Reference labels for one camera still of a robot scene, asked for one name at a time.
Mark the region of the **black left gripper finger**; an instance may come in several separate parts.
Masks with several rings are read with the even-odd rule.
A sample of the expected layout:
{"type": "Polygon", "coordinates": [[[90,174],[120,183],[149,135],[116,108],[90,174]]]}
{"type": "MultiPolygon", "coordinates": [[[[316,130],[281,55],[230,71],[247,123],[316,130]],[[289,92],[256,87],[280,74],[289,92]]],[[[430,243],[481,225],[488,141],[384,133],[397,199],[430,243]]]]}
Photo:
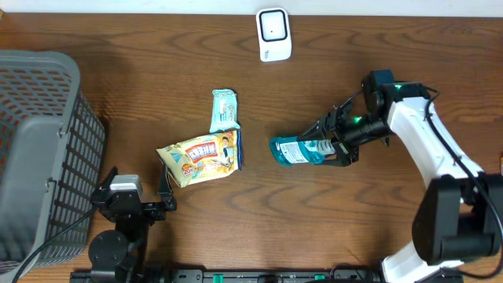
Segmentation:
{"type": "Polygon", "coordinates": [[[161,200],[165,203],[174,203],[173,190],[169,180],[169,174],[167,171],[167,165],[163,164],[162,175],[160,178],[160,186],[158,189],[158,194],[161,200]]]}
{"type": "Polygon", "coordinates": [[[112,184],[112,181],[114,179],[114,177],[116,177],[118,175],[118,168],[117,167],[113,167],[110,172],[106,175],[105,179],[103,180],[103,182],[100,184],[100,190],[101,191],[106,191],[106,190],[109,190],[110,189],[110,185],[112,184]]]}

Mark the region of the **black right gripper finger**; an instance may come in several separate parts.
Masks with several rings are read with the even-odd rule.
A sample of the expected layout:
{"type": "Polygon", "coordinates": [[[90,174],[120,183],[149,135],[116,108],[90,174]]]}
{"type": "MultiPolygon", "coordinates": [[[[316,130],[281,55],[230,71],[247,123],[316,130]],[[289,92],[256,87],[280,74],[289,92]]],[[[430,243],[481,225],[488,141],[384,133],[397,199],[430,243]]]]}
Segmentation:
{"type": "Polygon", "coordinates": [[[326,129],[322,121],[318,120],[312,127],[303,134],[297,136],[298,142],[308,142],[326,139],[326,129]]]}
{"type": "Polygon", "coordinates": [[[346,167],[348,165],[348,160],[345,155],[340,156],[339,154],[316,155],[313,157],[312,163],[316,165],[346,167]]]}

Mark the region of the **blue mouthwash bottle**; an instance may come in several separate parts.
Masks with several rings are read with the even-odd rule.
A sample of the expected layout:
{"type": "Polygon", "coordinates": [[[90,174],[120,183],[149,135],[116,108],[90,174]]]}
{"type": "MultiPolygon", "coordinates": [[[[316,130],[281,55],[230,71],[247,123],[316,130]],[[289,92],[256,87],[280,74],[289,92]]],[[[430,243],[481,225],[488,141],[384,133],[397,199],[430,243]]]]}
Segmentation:
{"type": "Polygon", "coordinates": [[[297,137],[273,138],[270,141],[270,151],[282,166],[321,164],[327,156],[336,154],[329,139],[299,141],[297,137]]]}

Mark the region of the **yellow snack bag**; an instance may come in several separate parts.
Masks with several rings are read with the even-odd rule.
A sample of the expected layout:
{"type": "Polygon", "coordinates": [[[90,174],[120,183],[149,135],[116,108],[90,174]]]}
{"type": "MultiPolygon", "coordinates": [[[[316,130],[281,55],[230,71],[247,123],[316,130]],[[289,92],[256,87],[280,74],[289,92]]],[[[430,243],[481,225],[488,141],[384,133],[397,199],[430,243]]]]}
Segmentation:
{"type": "Polygon", "coordinates": [[[180,188],[225,178],[241,170],[241,132],[207,134],[165,146],[156,153],[180,188]]]}

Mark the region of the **green wet wipes pack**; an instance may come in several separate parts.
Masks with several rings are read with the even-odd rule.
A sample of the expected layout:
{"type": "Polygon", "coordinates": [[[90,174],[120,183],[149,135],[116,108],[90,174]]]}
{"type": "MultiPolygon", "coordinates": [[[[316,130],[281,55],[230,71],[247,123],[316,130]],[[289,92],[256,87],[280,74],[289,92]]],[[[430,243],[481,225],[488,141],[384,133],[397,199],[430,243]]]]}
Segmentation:
{"type": "Polygon", "coordinates": [[[237,121],[237,94],[231,89],[213,90],[210,132],[240,129],[237,121]]]}

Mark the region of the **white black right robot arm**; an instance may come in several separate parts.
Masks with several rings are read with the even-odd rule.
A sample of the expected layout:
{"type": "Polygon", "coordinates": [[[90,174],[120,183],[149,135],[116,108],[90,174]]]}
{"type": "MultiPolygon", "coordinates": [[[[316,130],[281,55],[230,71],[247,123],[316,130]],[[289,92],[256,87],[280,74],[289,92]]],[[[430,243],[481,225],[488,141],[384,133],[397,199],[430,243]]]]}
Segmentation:
{"type": "Polygon", "coordinates": [[[502,253],[502,177],[489,175],[454,141],[436,113],[439,92],[398,81],[389,70],[371,71],[360,93],[367,113],[351,117],[346,100],[299,135],[302,142],[328,140],[336,150],[329,165],[358,160],[360,145],[396,135],[416,164],[426,192],[412,225],[412,240],[380,263],[385,282],[427,282],[468,276],[461,265],[502,253]]]}

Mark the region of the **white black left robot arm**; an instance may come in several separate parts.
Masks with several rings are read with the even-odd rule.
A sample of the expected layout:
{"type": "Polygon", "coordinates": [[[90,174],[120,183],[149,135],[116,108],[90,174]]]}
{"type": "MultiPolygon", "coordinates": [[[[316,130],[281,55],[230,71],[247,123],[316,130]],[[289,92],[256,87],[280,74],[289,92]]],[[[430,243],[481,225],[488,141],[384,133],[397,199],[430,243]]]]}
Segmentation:
{"type": "Polygon", "coordinates": [[[149,228],[177,209],[169,177],[162,170],[159,201],[143,202],[137,175],[121,175],[114,167],[91,195],[91,204],[109,222],[112,230],[99,233],[90,243],[92,264],[88,282],[151,282],[162,274],[145,268],[149,228]]]}

